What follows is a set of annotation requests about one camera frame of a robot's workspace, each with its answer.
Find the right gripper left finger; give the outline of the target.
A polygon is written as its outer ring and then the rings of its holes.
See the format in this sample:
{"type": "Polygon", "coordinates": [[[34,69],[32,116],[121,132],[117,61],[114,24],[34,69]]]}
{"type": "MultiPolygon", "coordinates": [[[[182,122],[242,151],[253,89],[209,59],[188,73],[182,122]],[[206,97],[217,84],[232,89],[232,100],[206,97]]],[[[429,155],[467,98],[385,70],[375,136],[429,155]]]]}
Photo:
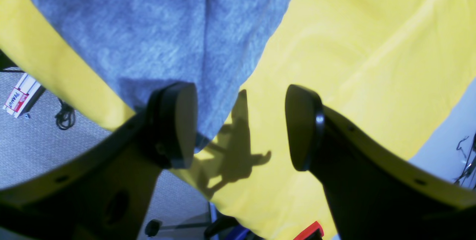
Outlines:
{"type": "Polygon", "coordinates": [[[179,81],[94,148],[0,193],[1,227],[37,240],[135,240],[158,176],[192,164],[197,88],[179,81]]]}

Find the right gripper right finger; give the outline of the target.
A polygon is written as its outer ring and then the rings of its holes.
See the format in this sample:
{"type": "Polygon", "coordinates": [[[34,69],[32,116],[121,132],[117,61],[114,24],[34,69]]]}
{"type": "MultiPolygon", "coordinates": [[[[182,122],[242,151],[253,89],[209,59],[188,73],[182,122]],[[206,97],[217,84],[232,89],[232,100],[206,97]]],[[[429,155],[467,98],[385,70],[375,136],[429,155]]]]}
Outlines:
{"type": "Polygon", "coordinates": [[[386,150],[319,95],[290,85],[291,161],[323,186],[342,240],[474,240],[475,192],[386,150]]]}

